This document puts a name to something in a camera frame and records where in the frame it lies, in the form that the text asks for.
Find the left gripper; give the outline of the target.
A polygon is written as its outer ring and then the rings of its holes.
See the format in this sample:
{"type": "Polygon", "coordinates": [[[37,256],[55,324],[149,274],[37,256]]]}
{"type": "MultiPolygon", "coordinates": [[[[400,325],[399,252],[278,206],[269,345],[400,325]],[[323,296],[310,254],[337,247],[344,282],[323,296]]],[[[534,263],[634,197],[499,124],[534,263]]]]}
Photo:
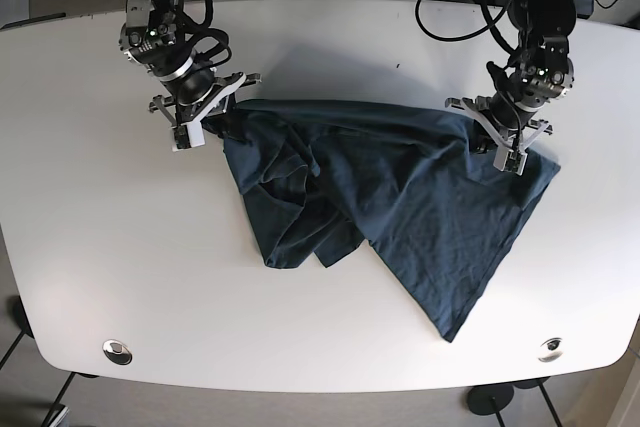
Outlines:
{"type": "Polygon", "coordinates": [[[446,108],[463,111],[483,129],[472,133],[472,152],[487,154],[498,147],[511,152],[525,152],[542,135],[552,135],[553,126],[545,120],[537,120],[529,112],[508,100],[493,97],[447,98],[446,108]]]}

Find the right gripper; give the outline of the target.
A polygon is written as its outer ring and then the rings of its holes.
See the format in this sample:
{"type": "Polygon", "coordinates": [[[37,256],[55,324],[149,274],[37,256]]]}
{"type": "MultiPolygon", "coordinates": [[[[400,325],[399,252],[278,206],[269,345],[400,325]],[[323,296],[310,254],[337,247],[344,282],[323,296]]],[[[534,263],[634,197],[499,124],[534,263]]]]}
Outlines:
{"type": "Polygon", "coordinates": [[[234,95],[239,89],[261,81],[259,73],[236,72],[227,77],[218,77],[212,71],[196,71],[173,86],[169,96],[155,96],[148,105],[148,111],[160,112],[174,130],[221,114],[214,122],[216,135],[222,140],[247,143],[244,114],[237,111],[234,95]]]}

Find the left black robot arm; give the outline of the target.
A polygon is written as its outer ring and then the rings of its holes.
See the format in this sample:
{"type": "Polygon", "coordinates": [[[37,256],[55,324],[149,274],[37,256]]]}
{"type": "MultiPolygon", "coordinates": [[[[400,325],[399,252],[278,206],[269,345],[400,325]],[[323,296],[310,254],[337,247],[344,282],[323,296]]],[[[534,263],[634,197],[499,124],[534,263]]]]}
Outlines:
{"type": "Polygon", "coordinates": [[[453,101],[455,108],[470,107],[479,115],[471,137],[479,153],[497,147],[493,134],[505,139],[510,149],[520,148],[529,121],[574,82],[569,58],[569,35],[577,19],[573,0],[512,0],[509,19],[518,30],[518,46],[505,66],[487,64],[496,93],[453,101]]]}

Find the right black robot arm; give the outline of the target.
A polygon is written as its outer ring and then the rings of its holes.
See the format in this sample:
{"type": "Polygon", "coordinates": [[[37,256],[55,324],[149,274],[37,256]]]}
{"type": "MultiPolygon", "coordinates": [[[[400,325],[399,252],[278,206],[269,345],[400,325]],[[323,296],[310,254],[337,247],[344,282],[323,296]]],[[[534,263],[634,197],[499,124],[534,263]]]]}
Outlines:
{"type": "Polygon", "coordinates": [[[165,88],[148,110],[168,120],[173,149],[200,147],[206,133],[242,140],[235,94],[261,77],[218,75],[232,50],[228,34],[212,25],[214,0],[126,0],[125,13],[119,49],[165,88]]]}

